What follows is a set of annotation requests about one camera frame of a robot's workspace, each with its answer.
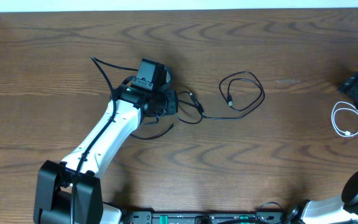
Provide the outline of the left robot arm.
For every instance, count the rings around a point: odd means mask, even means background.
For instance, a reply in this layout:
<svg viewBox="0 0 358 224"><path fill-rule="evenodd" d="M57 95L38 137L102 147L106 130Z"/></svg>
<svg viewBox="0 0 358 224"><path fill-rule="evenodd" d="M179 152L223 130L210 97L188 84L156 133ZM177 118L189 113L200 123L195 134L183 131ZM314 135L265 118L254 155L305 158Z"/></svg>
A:
<svg viewBox="0 0 358 224"><path fill-rule="evenodd" d="M101 181L123 142L144 118L178 111L164 64L142 59L135 76L111 86L106 111L83 142L60 162L47 160L37 176L34 223L119 223L122 210L103 202Z"/></svg>

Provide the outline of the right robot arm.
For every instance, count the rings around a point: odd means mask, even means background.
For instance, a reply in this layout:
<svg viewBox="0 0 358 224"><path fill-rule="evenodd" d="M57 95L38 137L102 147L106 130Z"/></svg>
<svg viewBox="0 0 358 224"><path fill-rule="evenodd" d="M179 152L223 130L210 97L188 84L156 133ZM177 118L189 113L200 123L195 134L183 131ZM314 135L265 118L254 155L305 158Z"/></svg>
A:
<svg viewBox="0 0 358 224"><path fill-rule="evenodd" d="M358 135L339 129L336 114L339 111L350 111L358 116L358 72L338 87L338 90L353 102L338 101L331 111L331 124L335 132L344 138ZM358 223L358 171L345 184L341 195L326 200L305 200L289 209L283 216L282 223Z"/></svg>

